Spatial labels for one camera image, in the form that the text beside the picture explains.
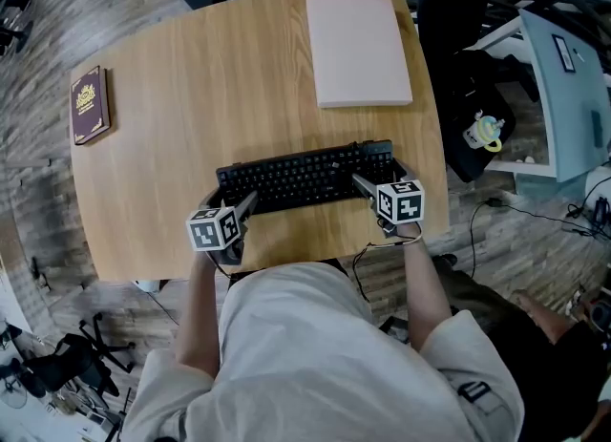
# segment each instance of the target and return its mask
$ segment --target brown book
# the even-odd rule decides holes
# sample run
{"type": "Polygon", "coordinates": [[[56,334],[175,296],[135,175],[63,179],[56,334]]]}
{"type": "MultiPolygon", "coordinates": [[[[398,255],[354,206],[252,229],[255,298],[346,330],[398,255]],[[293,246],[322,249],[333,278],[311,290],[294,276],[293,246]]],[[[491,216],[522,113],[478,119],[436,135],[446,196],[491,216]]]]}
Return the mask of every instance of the brown book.
{"type": "Polygon", "coordinates": [[[106,95],[106,69],[95,67],[71,87],[74,144],[82,145],[111,127],[106,95]]]}

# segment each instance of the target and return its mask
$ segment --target book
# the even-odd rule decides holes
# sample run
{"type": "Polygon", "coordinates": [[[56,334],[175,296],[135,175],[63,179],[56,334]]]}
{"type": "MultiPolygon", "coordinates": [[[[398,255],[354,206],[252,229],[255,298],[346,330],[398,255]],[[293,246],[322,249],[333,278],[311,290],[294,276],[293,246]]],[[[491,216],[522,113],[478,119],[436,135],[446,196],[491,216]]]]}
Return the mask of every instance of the book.
{"type": "Polygon", "coordinates": [[[391,0],[305,0],[320,108],[412,101],[391,0]]]}
{"type": "Polygon", "coordinates": [[[99,65],[80,77],[70,90],[73,139],[87,143],[111,127],[106,94],[106,69],[99,65]]]}

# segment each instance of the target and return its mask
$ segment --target shirt sleeve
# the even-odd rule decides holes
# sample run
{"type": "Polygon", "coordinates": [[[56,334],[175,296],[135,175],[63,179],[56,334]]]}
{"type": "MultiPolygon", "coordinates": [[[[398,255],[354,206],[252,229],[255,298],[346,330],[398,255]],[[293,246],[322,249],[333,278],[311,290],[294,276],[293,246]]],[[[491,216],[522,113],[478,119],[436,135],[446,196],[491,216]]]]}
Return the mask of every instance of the shirt sleeve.
{"type": "Polygon", "coordinates": [[[524,404],[516,382],[471,312],[439,325],[420,354],[456,390],[460,406],[481,441],[516,441],[524,404]]]}
{"type": "Polygon", "coordinates": [[[140,376],[136,399],[125,418],[125,440],[184,440],[187,407],[211,390],[213,384],[214,379],[202,370],[177,363],[170,350],[152,350],[140,376]]]}

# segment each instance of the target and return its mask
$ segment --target shoe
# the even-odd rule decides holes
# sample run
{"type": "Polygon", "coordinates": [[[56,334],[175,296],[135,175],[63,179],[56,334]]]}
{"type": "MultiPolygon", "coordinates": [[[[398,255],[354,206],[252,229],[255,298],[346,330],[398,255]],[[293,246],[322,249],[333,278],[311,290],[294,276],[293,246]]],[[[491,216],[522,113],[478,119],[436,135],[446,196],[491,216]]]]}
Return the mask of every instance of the shoe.
{"type": "Polygon", "coordinates": [[[454,254],[443,254],[439,256],[441,259],[445,259],[454,267],[458,263],[458,258],[454,254]]]}

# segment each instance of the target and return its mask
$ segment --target black keyboard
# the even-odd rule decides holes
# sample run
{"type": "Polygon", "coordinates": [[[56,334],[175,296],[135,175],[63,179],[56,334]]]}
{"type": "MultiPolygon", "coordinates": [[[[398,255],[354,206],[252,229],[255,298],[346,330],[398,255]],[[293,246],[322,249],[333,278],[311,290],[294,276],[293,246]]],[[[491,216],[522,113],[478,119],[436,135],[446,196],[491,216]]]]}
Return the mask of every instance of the black keyboard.
{"type": "Polygon", "coordinates": [[[394,182],[392,142],[365,141],[217,169],[227,206],[235,206],[252,191],[259,202],[254,214],[360,198],[352,184],[358,172],[375,184],[394,182]]]}

